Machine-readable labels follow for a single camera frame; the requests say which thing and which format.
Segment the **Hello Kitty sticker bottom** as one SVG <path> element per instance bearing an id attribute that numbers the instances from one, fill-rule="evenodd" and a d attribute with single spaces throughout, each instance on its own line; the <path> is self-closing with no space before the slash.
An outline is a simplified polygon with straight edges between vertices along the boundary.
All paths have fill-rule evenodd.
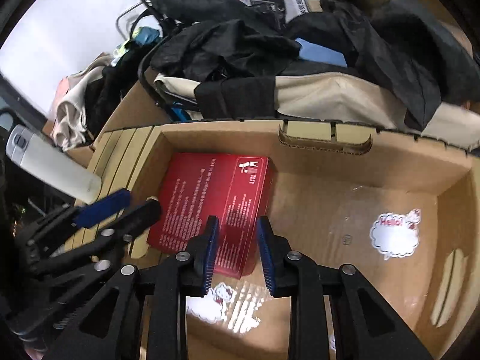
<path id="1" fill-rule="evenodd" d="M 256 315 L 272 297 L 258 284 L 241 280 L 235 285 L 217 283 L 204 297 L 187 297 L 186 313 L 228 332 L 244 335 L 258 328 L 261 319 Z"/>

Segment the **Hello Kitty sticker right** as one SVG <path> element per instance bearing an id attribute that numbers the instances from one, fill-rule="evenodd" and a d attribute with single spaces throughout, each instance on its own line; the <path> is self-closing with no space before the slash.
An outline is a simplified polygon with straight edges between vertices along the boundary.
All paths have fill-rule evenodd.
<path id="1" fill-rule="evenodd" d="M 410 257 L 420 244 L 420 222 L 420 209 L 413 209 L 406 214 L 382 213 L 370 228 L 371 245 L 385 261 Z"/>

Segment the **red printed box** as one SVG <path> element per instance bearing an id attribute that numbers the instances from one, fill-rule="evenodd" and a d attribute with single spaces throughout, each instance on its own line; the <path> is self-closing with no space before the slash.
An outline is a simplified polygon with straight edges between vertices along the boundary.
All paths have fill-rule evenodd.
<path id="1" fill-rule="evenodd" d="M 272 187 L 267 157 L 176 153 L 160 187 L 162 214 L 147 242 L 166 254 L 186 248 L 211 215 L 220 222 L 215 271 L 239 279 L 256 266 L 256 221 L 265 215 Z"/>

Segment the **hello kitty sticker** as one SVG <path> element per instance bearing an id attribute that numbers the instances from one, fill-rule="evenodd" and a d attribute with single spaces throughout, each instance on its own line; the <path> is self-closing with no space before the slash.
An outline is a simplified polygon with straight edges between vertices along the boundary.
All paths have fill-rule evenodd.
<path id="1" fill-rule="evenodd" d="M 261 319 L 256 315 L 272 297 L 258 284 L 241 280 L 235 285 L 217 283 L 204 297 L 187 297 L 186 313 L 228 332 L 244 335 L 258 328 Z"/>
<path id="2" fill-rule="evenodd" d="M 382 213 L 370 228 L 371 245 L 385 261 L 410 257 L 420 244 L 420 222 L 420 209 L 413 209 L 406 214 Z"/>

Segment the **white thermos bottle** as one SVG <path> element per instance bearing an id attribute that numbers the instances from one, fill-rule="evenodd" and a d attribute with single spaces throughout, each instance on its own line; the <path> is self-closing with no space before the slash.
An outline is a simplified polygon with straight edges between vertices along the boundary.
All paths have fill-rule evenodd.
<path id="1" fill-rule="evenodd" d="M 83 203 L 94 202 L 101 191 L 99 176 L 55 150 L 23 125 L 16 125 L 10 132 L 6 154 L 30 175 Z"/>

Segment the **beige pink clothes heap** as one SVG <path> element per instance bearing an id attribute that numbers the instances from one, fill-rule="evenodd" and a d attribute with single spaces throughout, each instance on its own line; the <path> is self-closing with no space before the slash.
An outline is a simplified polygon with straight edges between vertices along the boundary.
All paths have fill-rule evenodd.
<path id="1" fill-rule="evenodd" d="M 63 152 L 86 143 L 86 88 L 103 77 L 113 56 L 101 53 L 84 70 L 64 77 L 58 84 L 48 119 L 53 123 L 49 134 Z"/>

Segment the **brown cardboard tray box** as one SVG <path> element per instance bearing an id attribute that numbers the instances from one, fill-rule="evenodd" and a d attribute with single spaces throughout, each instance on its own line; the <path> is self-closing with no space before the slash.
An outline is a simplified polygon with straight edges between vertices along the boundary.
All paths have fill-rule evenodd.
<path id="1" fill-rule="evenodd" d="M 436 359 L 477 359 L 479 159 L 426 138 L 369 127 L 217 121 L 152 127 L 129 188 L 160 191 L 175 152 L 272 160 L 273 230 L 318 263 L 357 266 Z M 421 211 L 413 254 L 386 257 L 370 228 L 382 213 Z"/>

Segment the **blue folded cloth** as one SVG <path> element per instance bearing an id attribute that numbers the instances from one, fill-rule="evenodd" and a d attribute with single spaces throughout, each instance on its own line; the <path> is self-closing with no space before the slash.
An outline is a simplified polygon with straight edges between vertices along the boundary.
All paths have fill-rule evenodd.
<path id="1" fill-rule="evenodd" d="M 299 57 L 301 59 L 347 67 L 346 59 L 342 53 L 305 41 L 302 38 L 296 38 L 295 41 L 300 44 Z"/>

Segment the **beige fabric bag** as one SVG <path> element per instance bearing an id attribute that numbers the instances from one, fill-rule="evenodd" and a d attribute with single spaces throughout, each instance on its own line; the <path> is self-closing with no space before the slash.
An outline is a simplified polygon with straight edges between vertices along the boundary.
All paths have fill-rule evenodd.
<path id="1" fill-rule="evenodd" d="M 284 116 L 339 120 L 396 130 L 466 150 L 479 147 L 479 114 L 443 102 L 425 129 L 416 130 L 405 124 L 407 109 L 391 92 L 339 72 L 278 76 L 274 105 Z"/>

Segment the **black clothing pile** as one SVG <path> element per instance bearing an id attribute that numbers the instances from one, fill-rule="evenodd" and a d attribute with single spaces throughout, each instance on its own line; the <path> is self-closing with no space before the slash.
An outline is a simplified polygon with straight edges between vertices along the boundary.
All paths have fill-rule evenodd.
<path id="1" fill-rule="evenodd" d="M 423 130 L 441 103 L 479 100 L 479 66 L 415 0 L 389 0 L 364 12 L 347 0 L 321 0 L 318 12 L 274 24 L 240 0 L 151 0 L 181 24 L 151 59 L 165 77 L 193 80 L 181 102 L 207 119 L 274 116 L 276 78 L 340 72 L 391 92 L 406 125 Z M 347 67 L 299 57 L 305 41 L 344 55 Z"/>

